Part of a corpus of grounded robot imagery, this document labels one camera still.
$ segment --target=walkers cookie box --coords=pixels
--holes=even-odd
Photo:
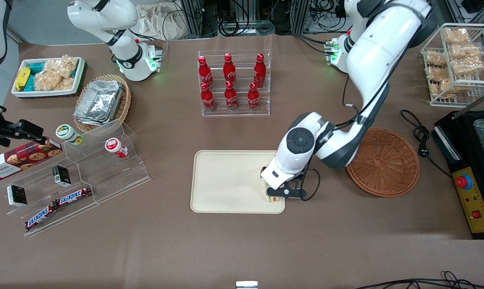
[[[0,154],[0,180],[61,154],[59,143],[49,137],[45,139],[45,144],[30,141]]]

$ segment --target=cookie box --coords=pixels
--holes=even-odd
[[[84,75],[85,69],[85,61],[81,57],[75,57],[78,59],[78,64],[76,66],[76,75],[74,77],[74,83],[72,84],[72,88],[69,90],[48,90],[48,91],[32,91],[32,92],[24,92],[18,91],[15,88],[15,85],[12,86],[12,94],[18,98],[51,98],[51,97],[66,97],[66,96],[74,96],[73,94],[77,93],[78,89],[80,88],[80,83],[82,81],[82,76]],[[23,60],[18,68],[17,74],[20,70],[24,67],[29,67],[29,64],[32,63],[41,63],[46,62],[47,60],[54,60],[60,59],[57,58],[41,58],[41,59],[26,59]]]
[[[61,145],[46,137],[45,144],[34,141],[0,154],[0,180],[62,153]]]

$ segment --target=yellow control panel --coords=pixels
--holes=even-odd
[[[484,233],[484,203],[471,168],[453,172],[453,179],[470,231],[472,233]]]

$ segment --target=white cloth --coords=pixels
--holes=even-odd
[[[165,19],[168,13],[179,10],[179,7],[183,7],[179,1],[176,1],[176,5],[173,2],[138,4],[139,21],[133,31],[163,40],[165,38],[177,40],[189,35],[183,11],[174,12]]]

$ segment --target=small black box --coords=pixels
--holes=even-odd
[[[71,185],[71,177],[69,176],[69,170],[61,167],[53,167],[54,183],[61,185],[62,187],[68,187]]]
[[[17,187],[16,185],[10,185],[8,191],[8,203],[11,206],[22,207],[27,205],[26,192],[24,188]]]

